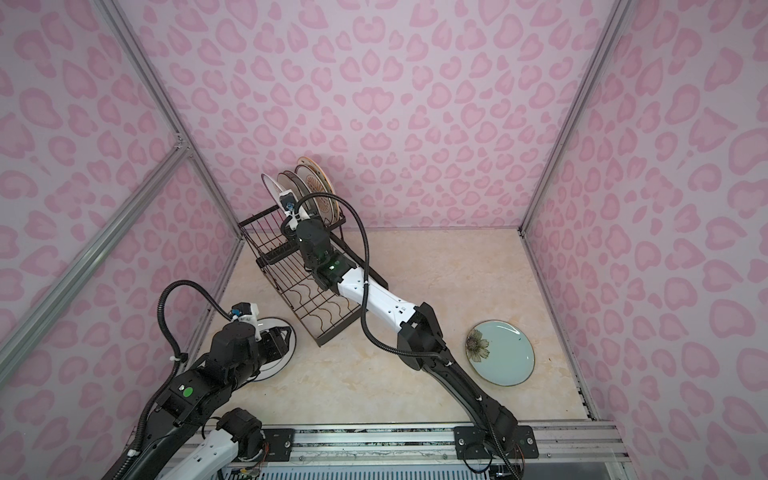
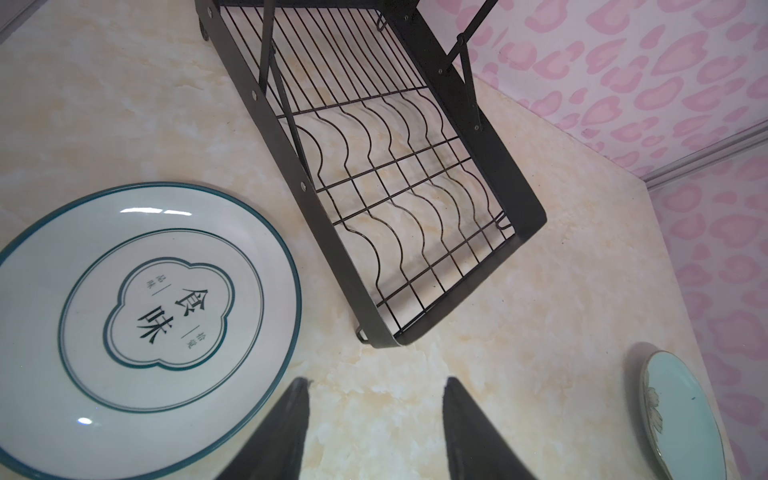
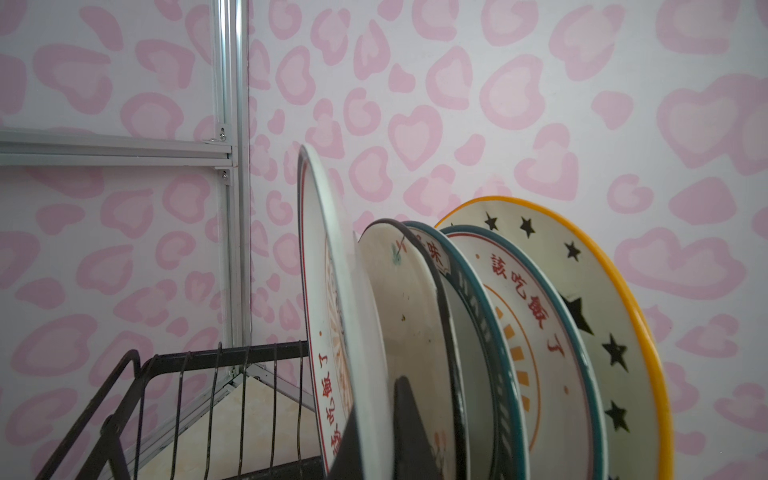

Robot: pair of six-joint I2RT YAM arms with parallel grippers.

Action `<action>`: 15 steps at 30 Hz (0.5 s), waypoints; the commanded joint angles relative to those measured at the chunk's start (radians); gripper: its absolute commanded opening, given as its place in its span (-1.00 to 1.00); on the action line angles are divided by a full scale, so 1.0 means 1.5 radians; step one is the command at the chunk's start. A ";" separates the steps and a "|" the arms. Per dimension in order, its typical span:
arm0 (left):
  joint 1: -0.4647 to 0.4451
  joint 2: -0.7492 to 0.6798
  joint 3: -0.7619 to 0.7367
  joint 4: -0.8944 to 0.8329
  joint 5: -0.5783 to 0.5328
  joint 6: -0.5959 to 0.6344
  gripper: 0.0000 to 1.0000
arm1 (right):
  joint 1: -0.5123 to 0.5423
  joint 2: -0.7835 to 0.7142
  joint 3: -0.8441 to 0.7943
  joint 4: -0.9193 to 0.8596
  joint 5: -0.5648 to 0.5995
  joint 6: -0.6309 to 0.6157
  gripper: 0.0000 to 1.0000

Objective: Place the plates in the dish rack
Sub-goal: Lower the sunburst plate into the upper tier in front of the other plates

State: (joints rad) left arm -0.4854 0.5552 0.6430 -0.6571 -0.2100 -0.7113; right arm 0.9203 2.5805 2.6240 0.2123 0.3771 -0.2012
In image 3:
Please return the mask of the white plate brown rim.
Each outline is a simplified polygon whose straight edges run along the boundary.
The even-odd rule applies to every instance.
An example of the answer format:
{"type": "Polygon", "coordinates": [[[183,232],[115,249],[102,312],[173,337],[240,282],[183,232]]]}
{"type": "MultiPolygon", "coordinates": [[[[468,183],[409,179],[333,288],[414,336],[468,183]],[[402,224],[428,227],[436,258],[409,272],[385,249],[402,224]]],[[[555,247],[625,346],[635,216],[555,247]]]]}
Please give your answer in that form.
{"type": "Polygon", "coordinates": [[[378,308],[391,381],[408,378],[442,479],[470,472],[464,389],[437,267],[404,223],[379,219],[358,241],[378,308]]]}

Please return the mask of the white plate dark blue rim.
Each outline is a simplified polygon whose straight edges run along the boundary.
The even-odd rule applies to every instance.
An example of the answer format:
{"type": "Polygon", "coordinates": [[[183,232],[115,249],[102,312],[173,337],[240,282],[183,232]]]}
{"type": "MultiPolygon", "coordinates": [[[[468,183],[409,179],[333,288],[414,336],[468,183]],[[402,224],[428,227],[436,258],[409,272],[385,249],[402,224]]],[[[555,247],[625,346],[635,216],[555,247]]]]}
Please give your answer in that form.
{"type": "Polygon", "coordinates": [[[406,226],[441,274],[450,305],[465,400],[469,477],[527,479],[530,466],[521,395],[486,289],[446,234],[417,221],[406,226]]]}

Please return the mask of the black wire dish rack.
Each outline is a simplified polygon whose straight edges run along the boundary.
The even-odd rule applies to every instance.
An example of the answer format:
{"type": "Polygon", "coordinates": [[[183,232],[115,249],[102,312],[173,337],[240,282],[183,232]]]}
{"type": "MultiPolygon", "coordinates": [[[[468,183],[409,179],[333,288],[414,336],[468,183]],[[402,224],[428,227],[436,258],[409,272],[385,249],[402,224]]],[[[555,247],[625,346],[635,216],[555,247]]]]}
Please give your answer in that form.
{"type": "Polygon", "coordinates": [[[141,359],[137,350],[131,349],[108,374],[36,476],[39,479],[56,477],[91,420],[101,412],[117,381],[125,370],[130,370],[130,385],[117,405],[106,411],[95,444],[76,470],[75,478],[137,479],[141,468],[169,447],[169,476],[175,479],[179,470],[180,437],[201,417],[207,419],[203,476],[210,478],[216,405],[232,390],[247,390],[250,367],[264,363],[277,366],[282,361],[304,360],[308,356],[308,341],[230,348],[218,346],[213,350],[155,355],[147,361],[141,359]],[[171,420],[152,432],[148,427],[148,389],[158,378],[176,383],[174,414],[171,420]]]}

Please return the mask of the cream star cartoon plate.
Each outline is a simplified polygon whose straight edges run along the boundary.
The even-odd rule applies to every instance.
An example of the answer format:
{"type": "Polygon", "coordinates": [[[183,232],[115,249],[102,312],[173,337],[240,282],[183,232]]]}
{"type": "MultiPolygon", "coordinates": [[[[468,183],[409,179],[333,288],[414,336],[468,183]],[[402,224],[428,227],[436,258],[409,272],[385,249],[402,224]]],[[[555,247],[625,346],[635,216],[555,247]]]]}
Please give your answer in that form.
{"type": "Polygon", "coordinates": [[[438,225],[491,229],[543,269],[595,369],[607,420],[609,478],[673,478],[673,419],[662,364],[637,301],[603,250],[562,215],[511,197],[471,200],[438,225]]]}

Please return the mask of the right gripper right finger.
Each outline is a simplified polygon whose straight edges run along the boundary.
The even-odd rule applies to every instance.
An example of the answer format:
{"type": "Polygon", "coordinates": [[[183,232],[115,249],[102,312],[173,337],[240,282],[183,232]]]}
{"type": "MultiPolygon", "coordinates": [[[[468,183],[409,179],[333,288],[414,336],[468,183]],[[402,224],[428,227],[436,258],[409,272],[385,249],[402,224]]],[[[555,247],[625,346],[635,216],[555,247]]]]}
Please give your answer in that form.
{"type": "Polygon", "coordinates": [[[394,479],[440,479],[407,377],[394,384],[394,479]]]}

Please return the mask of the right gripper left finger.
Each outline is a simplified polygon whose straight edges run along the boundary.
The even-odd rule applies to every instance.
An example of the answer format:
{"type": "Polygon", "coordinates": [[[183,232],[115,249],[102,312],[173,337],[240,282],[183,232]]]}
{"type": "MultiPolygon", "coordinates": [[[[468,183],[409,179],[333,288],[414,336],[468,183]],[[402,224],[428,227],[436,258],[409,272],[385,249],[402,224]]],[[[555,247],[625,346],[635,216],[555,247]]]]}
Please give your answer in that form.
{"type": "Polygon", "coordinates": [[[335,457],[326,480],[362,480],[362,460],[360,439],[357,426],[356,408],[353,407],[350,417],[341,436],[340,448],[335,457]]]}

